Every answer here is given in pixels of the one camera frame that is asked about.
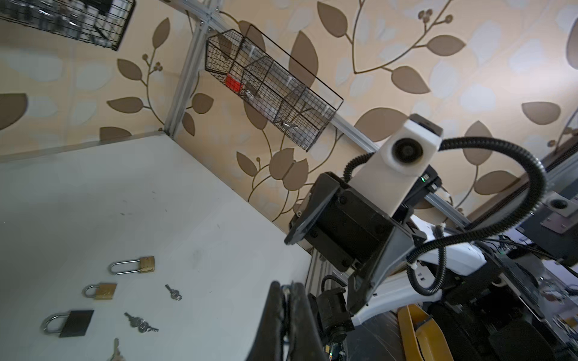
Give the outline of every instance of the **wire basket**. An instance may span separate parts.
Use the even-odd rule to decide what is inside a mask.
[[[265,42],[259,39],[268,39],[267,48],[276,47],[281,57],[291,58],[251,25],[245,36],[234,29],[211,36],[206,44],[205,70],[307,151],[343,98],[315,77],[314,85],[324,90],[327,99],[322,98],[266,53]]]
[[[135,0],[0,0],[0,19],[118,50]]]

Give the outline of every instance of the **camera lens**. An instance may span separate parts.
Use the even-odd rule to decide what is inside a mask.
[[[393,152],[395,159],[410,164],[420,159],[424,150],[415,139],[403,138],[395,142]]]

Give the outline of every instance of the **white table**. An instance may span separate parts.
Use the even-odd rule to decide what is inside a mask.
[[[283,239],[165,135],[0,163],[0,358],[105,361],[118,337],[127,361],[244,360],[271,281],[305,282],[309,254]],[[149,255],[153,273],[107,271]],[[113,300],[81,295],[99,282]],[[90,309],[83,337],[40,330]]]

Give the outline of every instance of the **red box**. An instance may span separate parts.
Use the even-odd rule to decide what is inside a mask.
[[[233,90],[235,93],[238,93],[241,91],[241,89],[243,89],[243,84],[241,84],[241,82],[235,79],[231,74],[227,74],[225,85],[227,86],[227,88]]]

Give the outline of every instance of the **key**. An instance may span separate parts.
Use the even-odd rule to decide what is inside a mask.
[[[124,315],[126,317],[128,317],[128,320],[131,323],[131,327],[138,327],[144,320],[140,317],[133,317],[131,315],[129,315],[128,313],[124,313]]]
[[[165,287],[171,293],[171,298],[173,300],[181,301],[181,299],[183,299],[183,297],[180,295],[179,291],[170,288],[169,285],[165,285]]]
[[[149,331],[158,332],[158,329],[156,329],[156,328],[154,328],[154,327],[151,327],[148,322],[143,321],[143,322],[139,325],[139,332],[145,333],[145,332],[149,332]]]
[[[110,359],[110,361],[125,361],[124,357],[122,357],[120,355],[120,350],[118,349],[118,339],[115,338],[114,339],[114,351],[112,354],[112,358]]]

